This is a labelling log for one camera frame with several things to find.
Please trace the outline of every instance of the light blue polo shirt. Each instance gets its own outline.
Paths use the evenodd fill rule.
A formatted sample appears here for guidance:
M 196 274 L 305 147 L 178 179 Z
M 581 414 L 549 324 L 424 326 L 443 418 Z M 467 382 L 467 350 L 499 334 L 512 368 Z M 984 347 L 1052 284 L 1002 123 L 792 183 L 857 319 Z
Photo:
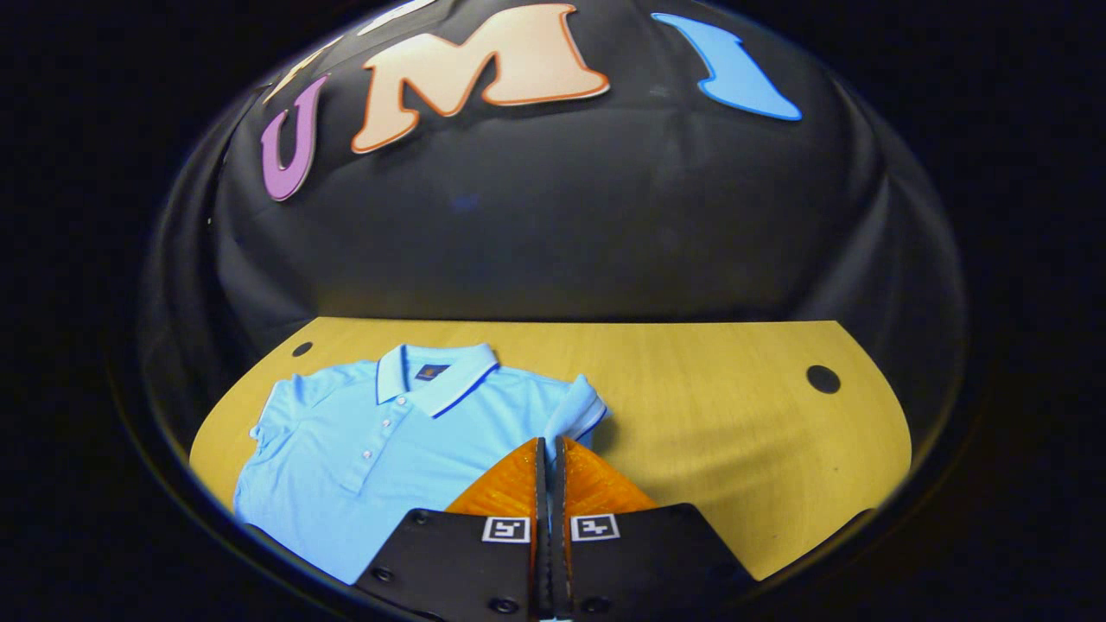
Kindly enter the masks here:
M 353 584 L 411 508 L 446 509 L 535 436 L 552 466 L 559 435 L 589 445 L 606 416 L 583 375 L 501 367 L 487 343 L 399 345 L 273 386 L 234 514 Z

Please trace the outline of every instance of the shirt label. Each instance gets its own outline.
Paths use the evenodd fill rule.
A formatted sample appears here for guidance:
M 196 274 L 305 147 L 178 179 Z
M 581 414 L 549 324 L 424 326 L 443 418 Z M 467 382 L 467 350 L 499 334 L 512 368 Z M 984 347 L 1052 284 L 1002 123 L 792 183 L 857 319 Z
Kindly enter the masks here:
M 415 375 L 415 380 L 434 380 L 448 369 L 449 365 L 422 365 L 422 369 Z

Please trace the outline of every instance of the orange letter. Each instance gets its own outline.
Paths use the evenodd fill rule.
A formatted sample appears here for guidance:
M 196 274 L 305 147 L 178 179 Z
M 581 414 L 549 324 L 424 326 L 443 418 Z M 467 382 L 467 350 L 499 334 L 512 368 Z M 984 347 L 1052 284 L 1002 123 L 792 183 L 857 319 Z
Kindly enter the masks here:
M 488 18 L 461 45 L 418 34 L 376 54 L 365 104 L 365 125 L 353 137 L 364 154 L 397 141 L 418 125 L 403 105 L 404 84 L 442 116 L 460 112 L 484 65 L 495 59 L 495 81 L 483 100 L 514 106 L 591 97 L 609 87 L 607 76 L 587 69 L 568 32 L 572 4 L 531 4 Z

